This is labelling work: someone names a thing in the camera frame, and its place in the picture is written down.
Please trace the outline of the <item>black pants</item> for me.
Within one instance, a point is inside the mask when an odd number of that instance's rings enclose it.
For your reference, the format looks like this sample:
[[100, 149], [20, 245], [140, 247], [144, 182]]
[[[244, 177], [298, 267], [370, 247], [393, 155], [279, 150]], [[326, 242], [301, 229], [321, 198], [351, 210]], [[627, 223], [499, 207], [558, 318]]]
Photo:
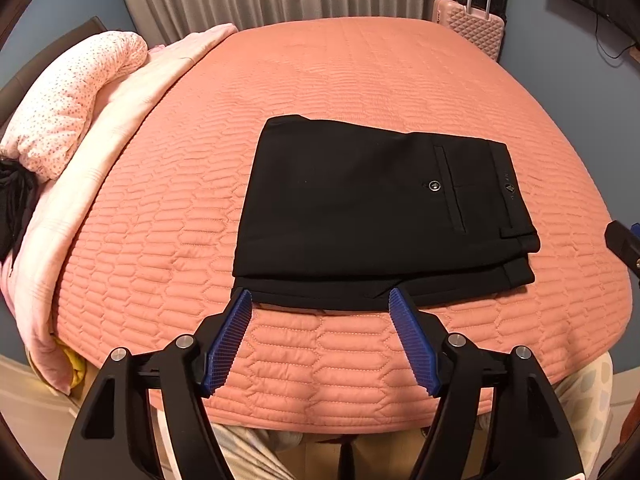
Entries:
[[508, 148], [441, 133], [273, 117], [260, 133], [232, 274], [279, 307], [422, 308], [532, 284], [540, 248]]

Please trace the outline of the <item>yellow item under bedding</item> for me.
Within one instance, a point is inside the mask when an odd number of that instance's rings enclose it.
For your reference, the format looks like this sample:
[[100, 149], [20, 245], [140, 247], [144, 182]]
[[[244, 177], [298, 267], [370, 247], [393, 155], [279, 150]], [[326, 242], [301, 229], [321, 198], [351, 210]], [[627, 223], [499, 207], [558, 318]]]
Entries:
[[72, 380], [70, 381], [70, 388], [76, 388], [84, 381], [86, 377], [87, 361], [83, 356], [70, 348], [67, 344], [64, 344], [64, 342], [60, 338], [55, 337], [54, 340], [65, 354], [68, 362], [70, 362], [70, 367], [72, 368]]

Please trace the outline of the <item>light pink folded blanket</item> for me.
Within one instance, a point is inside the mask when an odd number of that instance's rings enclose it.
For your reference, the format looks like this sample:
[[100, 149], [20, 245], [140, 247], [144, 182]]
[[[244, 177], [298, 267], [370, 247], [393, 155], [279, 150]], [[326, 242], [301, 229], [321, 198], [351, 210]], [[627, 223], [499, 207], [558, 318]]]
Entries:
[[62, 174], [38, 180], [1, 292], [32, 364], [70, 393], [55, 337], [93, 365], [163, 347], [221, 310], [256, 138], [231, 116], [235, 26], [151, 49], [96, 96]]

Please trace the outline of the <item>pink hard-shell suitcase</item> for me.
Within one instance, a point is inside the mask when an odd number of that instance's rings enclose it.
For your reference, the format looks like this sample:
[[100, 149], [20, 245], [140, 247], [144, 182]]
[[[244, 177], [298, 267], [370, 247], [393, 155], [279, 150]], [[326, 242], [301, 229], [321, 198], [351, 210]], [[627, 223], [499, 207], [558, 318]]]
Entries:
[[454, 0], [434, 0], [432, 21], [448, 28], [482, 50], [495, 62], [498, 61], [506, 23], [499, 15], [490, 12], [491, 0], [485, 0], [485, 9]]

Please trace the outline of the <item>black garment by headboard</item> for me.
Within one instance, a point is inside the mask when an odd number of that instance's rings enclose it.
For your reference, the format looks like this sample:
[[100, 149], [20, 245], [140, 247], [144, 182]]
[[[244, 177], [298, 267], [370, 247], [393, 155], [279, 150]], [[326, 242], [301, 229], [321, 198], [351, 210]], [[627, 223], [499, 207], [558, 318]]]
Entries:
[[20, 250], [27, 226], [35, 211], [39, 183], [35, 174], [17, 160], [0, 162], [0, 258]]

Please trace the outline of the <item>pink dotted rolled duvet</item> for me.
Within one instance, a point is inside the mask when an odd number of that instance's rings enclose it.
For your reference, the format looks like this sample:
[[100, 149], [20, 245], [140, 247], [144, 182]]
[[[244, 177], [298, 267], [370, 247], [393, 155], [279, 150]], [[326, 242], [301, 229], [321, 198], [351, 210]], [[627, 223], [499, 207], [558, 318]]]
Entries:
[[135, 32], [92, 35], [62, 53], [35, 80], [9, 121], [1, 156], [39, 181], [62, 174], [92, 122], [96, 96], [143, 65], [148, 44]]

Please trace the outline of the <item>dark grey headboard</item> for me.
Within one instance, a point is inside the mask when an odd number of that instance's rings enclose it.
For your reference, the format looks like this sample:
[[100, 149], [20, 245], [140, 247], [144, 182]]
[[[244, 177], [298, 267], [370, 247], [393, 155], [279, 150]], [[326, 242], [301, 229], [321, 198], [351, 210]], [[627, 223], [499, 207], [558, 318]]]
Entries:
[[26, 96], [27, 91], [41, 73], [61, 54], [90, 36], [106, 32], [97, 16], [66, 32], [41, 50], [26, 63], [2, 88], [0, 93], [0, 120], [4, 127]]

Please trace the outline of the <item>beige wall socket panel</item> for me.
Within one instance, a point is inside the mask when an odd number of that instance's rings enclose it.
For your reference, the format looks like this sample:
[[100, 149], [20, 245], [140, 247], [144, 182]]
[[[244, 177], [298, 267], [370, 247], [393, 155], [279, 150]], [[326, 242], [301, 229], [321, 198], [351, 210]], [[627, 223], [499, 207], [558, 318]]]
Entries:
[[640, 63], [640, 50], [637, 47], [632, 47], [629, 51], [629, 55], [637, 62]]

